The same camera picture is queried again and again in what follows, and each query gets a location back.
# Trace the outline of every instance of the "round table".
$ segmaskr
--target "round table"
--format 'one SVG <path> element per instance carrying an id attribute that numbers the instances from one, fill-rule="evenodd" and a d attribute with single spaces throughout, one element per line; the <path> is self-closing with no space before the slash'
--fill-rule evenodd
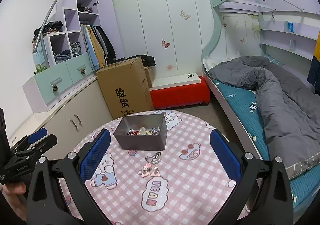
<path id="1" fill-rule="evenodd" d="M 115 225 L 203 224 L 207 225 L 227 200 L 236 182 L 228 178 L 209 142 L 213 126 L 175 110 L 157 110 L 134 115 L 162 113 L 168 134 L 160 176 L 142 177 L 137 171 L 154 151 L 123 150 L 113 136 L 121 118 L 86 136 L 78 152 L 93 141 L 102 128 L 111 134 L 111 144 L 91 180 L 85 182 L 93 199 Z M 81 218 L 64 179 L 61 188 L 71 213 Z M 247 215 L 242 211 L 240 218 Z"/>

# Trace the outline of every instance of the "metal handrail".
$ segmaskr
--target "metal handrail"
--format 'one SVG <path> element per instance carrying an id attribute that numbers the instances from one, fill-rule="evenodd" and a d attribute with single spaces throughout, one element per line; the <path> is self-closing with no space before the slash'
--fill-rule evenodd
<path id="1" fill-rule="evenodd" d="M 55 4 L 57 3 L 58 0 L 54 0 L 54 2 L 52 3 L 43 23 L 42 23 L 42 26 L 40 28 L 40 31 L 39 31 L 39 34 L 38 34 L 38 37 L 37 37 L 37 40 L 36 40 L 36 45 L 33 49 L 33 53 L 36 53 L 37 52 L 37 49 L 38 49 L 38 45 L 39 45 L 39 42 L 41 42 L 41 47 L 42 47 L 42 53 L 43 53 L 43 57 L 44 57 L 44 62 L 46 64 L 46 67 L 49 68 L 49 61 L 48 61 L 48 56 L 47 56 L 47 52 L 45 50 L 45 46 L 44 46 L 44 40 L 43 40 L 43 35 L 42 35 L 42 31 L 44 29 L 44 26 L 45 24 L 47 23 L 47 20 L 55 6 Z"/>

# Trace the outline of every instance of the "gray comforter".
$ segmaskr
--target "gray comforter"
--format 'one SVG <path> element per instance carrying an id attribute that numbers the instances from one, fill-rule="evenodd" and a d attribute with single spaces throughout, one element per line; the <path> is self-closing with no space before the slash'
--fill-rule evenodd
<path id="1" fill-rule="evenodd" d="M 222 62 L 209 71 L 218 81 L 256 88 L 270 159 L 280 156 L 289 179 L 320 162 L 320 96 L 303 82 L 261 56 Z"/>

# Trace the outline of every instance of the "teal bed sheet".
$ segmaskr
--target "teal bed sheet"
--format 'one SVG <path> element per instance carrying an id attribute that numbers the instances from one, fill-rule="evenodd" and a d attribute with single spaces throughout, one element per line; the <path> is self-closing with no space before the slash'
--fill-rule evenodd
<path id="1" fill-rule="evenodd" d="M 255 110 L 255 105 L 257 103 L 255 93 L 253 91 L 225 85 L 214 79 L 212 79 L 212 81 L 218 87 L 246 131 L 249 133 L 261 157 L 264 160 L 269 160 L 268 147 L 263 132 L 263 121 L 258 109 Z M 293 207 L 296 208 L 300 204 L 303 205 L 303 201 L 307 197 L 312 196 L 319 184 L 320 165 L 317 165 L 296 179 L 291 180 L 290 186 Z"/>

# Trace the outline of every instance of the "human hand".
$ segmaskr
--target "human hand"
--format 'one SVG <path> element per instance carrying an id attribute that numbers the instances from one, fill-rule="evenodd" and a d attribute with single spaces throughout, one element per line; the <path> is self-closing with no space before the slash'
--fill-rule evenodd
<path id="1" fill-rule="evenodd" d="M 27 220 L 27 209 L 18 195 L 24 194 L 26 190 L 26 185 L 23 182 L 5 184 L 1 190 L 10 207 L 24 221 Z"/>

